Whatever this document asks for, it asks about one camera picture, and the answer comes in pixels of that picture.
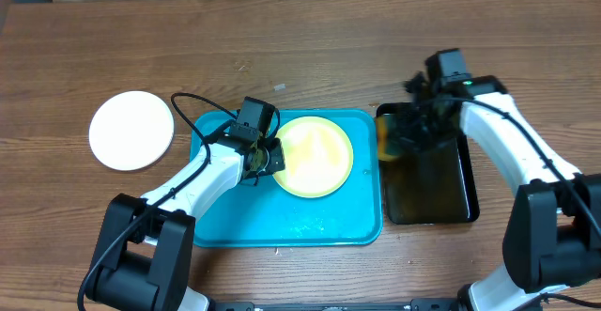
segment black tray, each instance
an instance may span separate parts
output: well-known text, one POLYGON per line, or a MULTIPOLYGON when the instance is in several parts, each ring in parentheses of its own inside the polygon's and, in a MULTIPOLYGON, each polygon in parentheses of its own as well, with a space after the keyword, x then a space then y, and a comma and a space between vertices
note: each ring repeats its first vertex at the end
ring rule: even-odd
MULTIPOLYGON (((385 103, 376 116, 396 113, 385 103)), ((465 135, 442 148, 379 162, 388 218, 395 224, 468 223, 480 216, 465 135)))

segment wood grain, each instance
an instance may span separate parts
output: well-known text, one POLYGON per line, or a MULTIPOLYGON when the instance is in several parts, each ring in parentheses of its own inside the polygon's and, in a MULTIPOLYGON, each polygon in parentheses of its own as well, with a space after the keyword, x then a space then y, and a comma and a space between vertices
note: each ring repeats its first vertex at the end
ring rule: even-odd
MULTIPOLYGON (((400 82, 461 47, 585 173, 601 172, 601 0, 173 0, 11 6, 0 37, 0 309, 73 310, 108 202, 188 160, 123 174, 95 160, 95 110, 132 89, 237 108, 402 101, 400 82), (285 90, 274 86, 285 84, 285 90)), ((208 108, 182 101, 191 117, 208 108)), ((513 197, 471 144, 482 214, 470 225, 392 225, 363 247, 195 248, 190 284, 218 301, 390 302, 453 296, 501 264, 513 197)), ((151 249, 138 246, 150 254, 151 249)), ((601 302, 598 282, 569 293, 601 302)), ((105 309, 88 304, 90 310, 105 309)), ((575 309, 566 303, 549 308, 575 309)))

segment pale yellow disc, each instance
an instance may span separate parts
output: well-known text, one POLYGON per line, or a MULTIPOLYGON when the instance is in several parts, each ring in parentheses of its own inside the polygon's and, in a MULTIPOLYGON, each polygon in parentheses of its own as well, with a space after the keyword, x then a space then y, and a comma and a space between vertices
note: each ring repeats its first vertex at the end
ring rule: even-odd
POLYGON ((277 133, 284 150, 285 170, 275 180, 291 194, 317 198, 331 194, 347 180, 353 147, 347 134, 321 117, 300 117, 277 133))

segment white disc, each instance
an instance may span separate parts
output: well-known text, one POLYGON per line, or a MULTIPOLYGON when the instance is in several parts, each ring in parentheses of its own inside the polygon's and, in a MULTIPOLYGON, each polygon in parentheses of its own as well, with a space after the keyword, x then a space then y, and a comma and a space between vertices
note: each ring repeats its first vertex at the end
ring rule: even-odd
POLYGON ((145 91, 128 91, 106 101, 92 118, 94 156, 115 170, 141 169, 157 161, 173 139, 167 104, 145 91))

